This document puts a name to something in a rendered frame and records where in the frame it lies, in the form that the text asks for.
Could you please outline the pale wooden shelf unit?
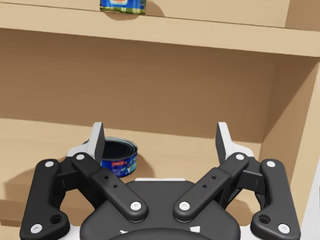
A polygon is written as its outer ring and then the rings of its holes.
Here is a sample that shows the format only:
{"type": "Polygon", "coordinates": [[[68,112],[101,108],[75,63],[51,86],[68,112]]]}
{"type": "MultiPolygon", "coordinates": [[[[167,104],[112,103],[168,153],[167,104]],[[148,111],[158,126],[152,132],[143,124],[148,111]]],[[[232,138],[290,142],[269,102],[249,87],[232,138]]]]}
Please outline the pale wooden shelf unit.
{"type": "Polygon", "coordinates": [[[0,240],[19,240],[37,162],[63,159],[94,122],[138,145],[126,181],[192,182],[218,164],[226,122],[259,160],[284,163],[303,219],[320,157],[320,0],[289,0],[282,27],[187,16],[190,4],[129,15],[0,0],[0,240]]]}

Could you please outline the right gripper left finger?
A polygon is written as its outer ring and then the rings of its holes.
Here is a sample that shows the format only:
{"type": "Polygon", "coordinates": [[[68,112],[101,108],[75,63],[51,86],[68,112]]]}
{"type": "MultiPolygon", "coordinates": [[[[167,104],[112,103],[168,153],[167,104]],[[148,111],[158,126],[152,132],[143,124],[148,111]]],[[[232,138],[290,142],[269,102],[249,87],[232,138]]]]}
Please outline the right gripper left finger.
{"type": "Polygon", "coordinates": [[[74,189],[95,208],[108,200],[132,223],[147,217],[147,204],[101,166],[104,146],[103,123],[95,122],[87,143],[71,148],[62,162],[44,159],[36,165],[20,226],[21,238],[65,237],[71,224],[60,206],[66,192],[74,189]]]}

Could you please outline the green and blue rectangular can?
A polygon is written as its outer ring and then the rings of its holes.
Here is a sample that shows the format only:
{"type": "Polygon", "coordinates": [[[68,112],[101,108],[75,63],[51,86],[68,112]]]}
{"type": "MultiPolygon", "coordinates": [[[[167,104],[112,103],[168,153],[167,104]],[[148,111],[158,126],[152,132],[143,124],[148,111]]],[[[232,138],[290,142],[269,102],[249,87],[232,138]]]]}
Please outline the green and blue rectangular can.
{"type": "Polygon", "coordinates": [[[135,15],[146,13],[147,0],[100,0],[102,12],[119,12],[135,15]]]}

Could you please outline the blue flat can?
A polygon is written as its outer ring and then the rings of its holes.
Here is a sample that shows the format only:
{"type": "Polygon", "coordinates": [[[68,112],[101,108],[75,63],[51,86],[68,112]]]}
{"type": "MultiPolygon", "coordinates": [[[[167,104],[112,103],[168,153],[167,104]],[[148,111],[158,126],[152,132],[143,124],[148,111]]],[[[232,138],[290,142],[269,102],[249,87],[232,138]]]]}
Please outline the blue flat can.
{"type": "Polygon", "coordinates": [[[119,137],[105,137],[100,165],[108,168],[119,178],[130,175],[137,165],[138,147],[130,140],[119,137]]]}

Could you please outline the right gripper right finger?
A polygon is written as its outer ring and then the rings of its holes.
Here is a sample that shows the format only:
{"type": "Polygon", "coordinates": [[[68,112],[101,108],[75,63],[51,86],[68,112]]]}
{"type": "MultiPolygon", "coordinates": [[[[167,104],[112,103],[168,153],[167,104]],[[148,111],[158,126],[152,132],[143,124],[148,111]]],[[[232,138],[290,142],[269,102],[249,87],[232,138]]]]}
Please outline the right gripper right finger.
{"type": "Polygon", "coordinates": [[[219,166],[174,203],[175,219],[191,222],[212,201],[225,209],[241,190],[249,190],[254,192],[260,206],[249,225],[254,237],[301,237],[284,164],[276,159],[257,161],[251,149],[232,141],[226,122],[217,124],[215,146],[219,166]]]}

